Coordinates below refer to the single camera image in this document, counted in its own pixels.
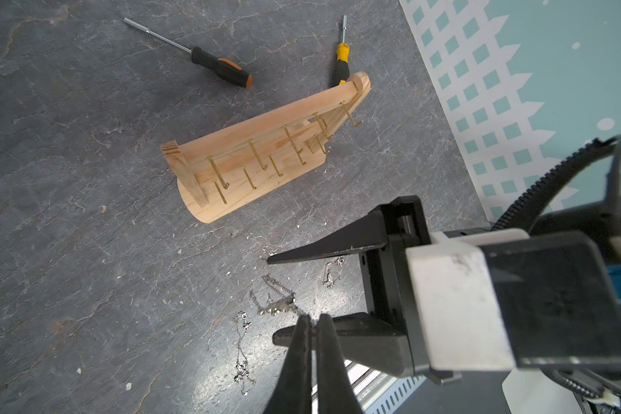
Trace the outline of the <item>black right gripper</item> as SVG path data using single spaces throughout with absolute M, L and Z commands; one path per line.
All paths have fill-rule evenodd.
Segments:
M 421 200 L 403 196 L 315 243 L 271 255 L 267 264 L 364 252 L 360 259 L 368 313 L 331 319 L 343 358 L 397 378 L 422 375 L 446 385 L 460 381 L 462 374 L 431 367 L 405 254 L 407 248 L 430 243 Z

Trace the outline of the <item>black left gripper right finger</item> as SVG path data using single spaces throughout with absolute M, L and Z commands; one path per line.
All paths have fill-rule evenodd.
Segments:
M 338 335 L 330 315 L 317 323 L 317 403 L 319 413 L 362 414 L 344 365 Z

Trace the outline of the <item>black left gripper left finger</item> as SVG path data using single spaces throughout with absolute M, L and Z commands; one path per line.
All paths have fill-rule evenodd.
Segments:
M 312 412 L 312 320 L 302 315 L 294 327 L 273 334 L 273 343 L 288 348 L 280 376 L 264 413 Z

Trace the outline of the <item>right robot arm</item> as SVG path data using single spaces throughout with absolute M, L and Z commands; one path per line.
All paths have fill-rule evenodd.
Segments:
M 552 168 L 491 229 L 432 233 L 396 198 L 272 264 L 357 255 L 367 310 L 302 316 L 268 413 L 360 413 L 346 362 L 438 385 L 503 372 L 512 413 L 621 413 L 621 135 Z

